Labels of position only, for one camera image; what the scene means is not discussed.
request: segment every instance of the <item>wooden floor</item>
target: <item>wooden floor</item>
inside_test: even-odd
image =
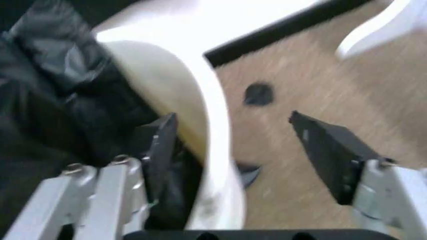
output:
[[[263,165],[247,191],[249,229],[354,228],[335,204],[288,123],[298,110],[348,127],[405,167],[427,167],[427,34],[416,32],[345,61],[334,52],[384,6],[369,3],[217,68],[232,120],[233,152]],[[243,105],[246,87],[265,81],[275,101]]]

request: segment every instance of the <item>black plastic bag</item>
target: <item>black plastic bag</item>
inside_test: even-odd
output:
[[[147,145],[135,150],[126,143],[144,138],[138,134],[151,134],[141,129],[159,116],[129,87],[111,57],[95,41],[89,26],[70,4],[61,0],[37,0],[13,26],[8,39],[23,52],[22,57],[35,67],[33,78],[28,78],[28,83],[25,83],[34,88],[31,93],[46,95],[44,100],[70,117],[72,127],[77,128],[76,133],[83,133],[74,143],[69,143],[71,150],[64,148],[66,153],[81,158],[77,161],[97,167],[105,166],[117,155],[129,154],[141,159],[148,154]],[[14,71],[17,78],[22,76],[20,71],[26,70],[17,68]],[[17,93],[16,97],[25,95]],[[55,119],[50,111],[45,113],[48,119],[40,121],[49,123]],[[23,119],[33,120],[30,116]],[[40,136],[48,135],[49,129],[39,132]],[[174,149],[175,133],[173,130],[170,133],[167,134],[168,144],[164,145],[167,151]],[[60,137],[67,139],[68,136],[64,133]],[[34,141],[39,143],[41,140],[35,138]],[[73,149],[78,143],[83,144],[89,156]],[[154,162],[143,164],[148,173],[154,172],[150,169],[155,169],[156,173],[147,174],[150,179],[146,179],[152,193],[149,194],[150,200],[159,198],[148,219],[148,222],[161,220],[150,225],[153,229],[183,228],[197,194],[202,167],[185,147],[179,149],[173,153],[172,159],[167,159],[165,153],[160,157],[164,161],[155,162],[157,166]]]

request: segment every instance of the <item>black garbage bag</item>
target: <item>black garbage bag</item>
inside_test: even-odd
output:
[[[143,162],[144,177],[149,178],[145,179],[149,200],[158,204],[148,222],[157,221],[148,228],[183,228],[196,197],[202,167],[185,147],[176,150],[176,120],[163,118],[166,125],[156,121],[159,116],[130,88],[71,5],[62,0],[35,1],[3,40],[10,44],[7,50],[17,50],[20,55],[0,62],[0,72],[4,70],[9,76],[7,82],[15,89],[1,96],[5,103],[11,103],[5,107],[3,117],[12,120],[11,124],[4,122],[5,133],[0,135],[0,141],[12,139],[14,129],[10,128],[15,128],[19,133],[16,141],[21,146],[26,146],[21,142],[31,140],[40,146],[39,151],[53,149],[71,156],[63,157],[66,160],[59,157],[58,165],[52,165],[54,170],[38,175],[40,180],[55,177],[59,166],[63,166],[60,163],[103,167],[117,155],[127,154],[142,161],[149,156],[151,161]],[[160,135],[165,136],[161,147],[153,148],[153,136]],[[140,149],[134,140],[141,141]],[[29,152],[27,158],[43,161],[35,161],[40,155],[32,154]],[[24,175],[28,169],[17,167],[17,171]],[[38,171],[45,169],[36,167],[33,174]],[[15,191],[22,191],[17,185],[14,187]],[[27,196],[33,189],[24,191]],[[4,208],[0,206],[0,215],[8,214]]]

